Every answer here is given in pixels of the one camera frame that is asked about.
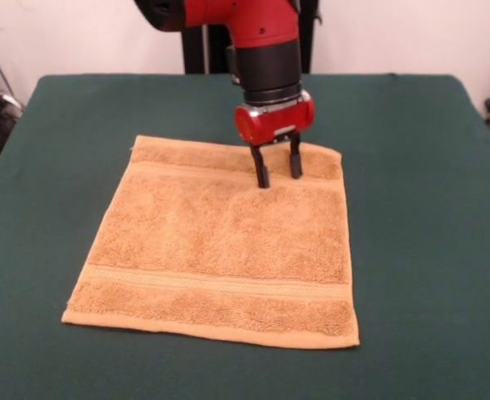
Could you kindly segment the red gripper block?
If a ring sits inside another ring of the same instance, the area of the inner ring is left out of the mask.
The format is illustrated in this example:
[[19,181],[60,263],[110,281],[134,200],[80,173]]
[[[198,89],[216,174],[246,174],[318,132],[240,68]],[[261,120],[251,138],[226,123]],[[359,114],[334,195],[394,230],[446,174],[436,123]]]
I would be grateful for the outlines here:
[[290,141],[290,169],[292,178],[303,175],[300,154],[300,132],[308,129],[315,118],[315,104],[311,95],[302,90],[300,96],[288,102],[252,106],[243,104],[236,108],[234,120],[237,131],[249,148],[254,161],[257,185],[269,188],[269,176],[259,146],[276,142],[281,135],[293,133]]

